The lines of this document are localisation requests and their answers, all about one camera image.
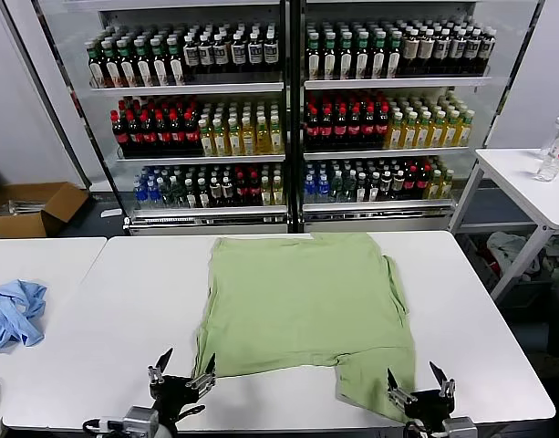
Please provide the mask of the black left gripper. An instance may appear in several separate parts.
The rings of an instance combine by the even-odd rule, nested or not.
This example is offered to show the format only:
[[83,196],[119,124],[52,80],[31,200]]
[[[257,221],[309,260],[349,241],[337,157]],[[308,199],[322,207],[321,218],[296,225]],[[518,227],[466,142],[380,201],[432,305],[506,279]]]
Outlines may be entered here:
[[213,386],[215,381],[215,354],[212,354],[205,371],[189,379],[165,375],[173,348],[169,348],[148,367],[150,378],[150,396],[154,400],[152,408],[158,412],[160,422],[179,422],[180,420],[201,413],[205,406],[198,403],[198,391]]

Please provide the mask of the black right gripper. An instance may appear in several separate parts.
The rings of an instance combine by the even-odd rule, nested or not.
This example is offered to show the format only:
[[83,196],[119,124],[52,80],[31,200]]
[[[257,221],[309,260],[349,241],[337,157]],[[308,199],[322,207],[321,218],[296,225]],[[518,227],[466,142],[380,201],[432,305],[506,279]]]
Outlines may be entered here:
[[404,413],[411,420],[420,420],[425,427],[441,427],[453,413],[455,380],[446,376],[442,368],[430,362],[439,390],[406,392],[399,387],[393,373],[388,370],[388,398],[394,404],[404,404]]

